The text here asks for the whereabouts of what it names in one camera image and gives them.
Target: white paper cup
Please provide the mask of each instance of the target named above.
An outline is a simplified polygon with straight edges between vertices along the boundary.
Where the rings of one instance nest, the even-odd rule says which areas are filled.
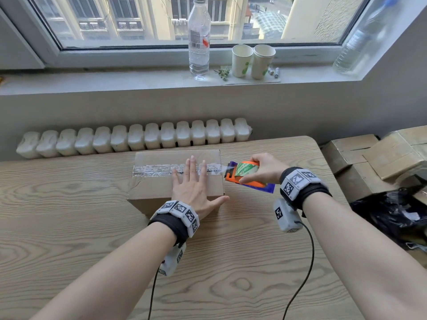
[[[254,50],[248,45],[236,45],[233,47],[232,74],[235,77],[243,77],[248,70]]]
[[[267,73],[276,50],[269,45],[256,45],[254,48],[254,62],[252,64],[252,78],[262,80]]]

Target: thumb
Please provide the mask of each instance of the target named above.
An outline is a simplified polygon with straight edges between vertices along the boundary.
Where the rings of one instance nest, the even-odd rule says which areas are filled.
[[[246,184],[246,183],[250,183],[253,181],[259,181],[259,175],[257,173],[253,173],[253,174],[249,174],[246,176],[243,176],[240,180],[239,183],[240,184]]]
[[[221,205],[227,202],[229,199],[229,196],[221,196],[219,198],[214,199],[213,201],[210,201],[209,206],[212,210],[215,210],[216,208],[219,208]]]

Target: orange object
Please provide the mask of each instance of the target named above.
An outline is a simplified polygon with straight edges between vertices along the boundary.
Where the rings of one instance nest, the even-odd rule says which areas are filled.
[[[230,162],[230,164],[228,164],[226,173],[224,175],[224,178],[228,182],[234,182],[234,183],[240,184],[239,180],[243,176],[236,176],[236,170],[237,170],[238,165],[237,164],[234,165],[232,163],[233,162]],[[259,163],[257,163],[257,162],[248,162],[248,161],[246,161],[246,162],[241,162],[241,163],[259,166]],[[249,185],[249,186],[253,186],[253,187],[261,187],[261,188],[267,186],[266,184],[261,183],[261,182],[257,182],[257,181],[245,183],[245,185]]]

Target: window sill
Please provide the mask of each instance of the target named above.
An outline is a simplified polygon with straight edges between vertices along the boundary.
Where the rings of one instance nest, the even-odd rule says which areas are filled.
[[[210,69],[205,80],[200,81],[190,75],[188,68],[110,72],[42,72],[11,74],[3,77],[0,96],[361,80],[357,75],[337,73],[330,64],[281,67],[278,79],[266,76],[264,80],[235,78],[230,73],[227,81],[223,81],[214,72],[214,69]]]

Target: hand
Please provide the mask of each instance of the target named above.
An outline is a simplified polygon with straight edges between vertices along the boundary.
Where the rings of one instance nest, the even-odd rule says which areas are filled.
[[[212,210],[219,208],[223,203],[230,199],[228,196],[221,196],[213,201],[209,201],[206,198],[206,161],[203,161],[201,164],[200,178],[199,181],[197,181],[194,156],[191,156],[191,159],[187,159],[185,162],[182,184],[179,183],[176,169],[172,170],[172,178],[172,199],[180,200],[190,205],[199,216],[199,220],[202,220]]]
[[[289,166],[277,160],[273,155],[269,153],[254,154],[252,155],[250,161],[259,162],[260,168],[256,173],[242,177],[239,180],[240,184],[249,183],[253,181],[280,184],[281,174],[285,169],[289,168]]]

